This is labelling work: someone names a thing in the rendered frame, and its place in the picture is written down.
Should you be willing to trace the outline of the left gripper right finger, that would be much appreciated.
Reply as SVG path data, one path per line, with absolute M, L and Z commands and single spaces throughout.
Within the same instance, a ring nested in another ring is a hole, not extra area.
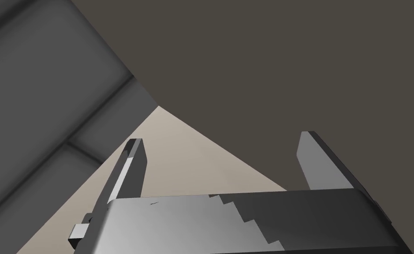
M 315 131 L 301 132 L 296 156 L 309 189 L 354 188 L 373 201 L 368 191 Z

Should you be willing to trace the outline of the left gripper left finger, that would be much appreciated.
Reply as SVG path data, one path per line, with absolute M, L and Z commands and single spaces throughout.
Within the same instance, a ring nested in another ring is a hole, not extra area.
M 146 167 L 143 140 L 129 139 L 99 196 L 99 211 L 114 199 L 141 197 Z

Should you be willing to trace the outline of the grey panelled door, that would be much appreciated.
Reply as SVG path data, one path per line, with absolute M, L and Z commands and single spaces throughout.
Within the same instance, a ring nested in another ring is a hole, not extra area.
M 156 108 L 72 0 L 0 0 L 0 211 L 66 146 L 102 164 Z

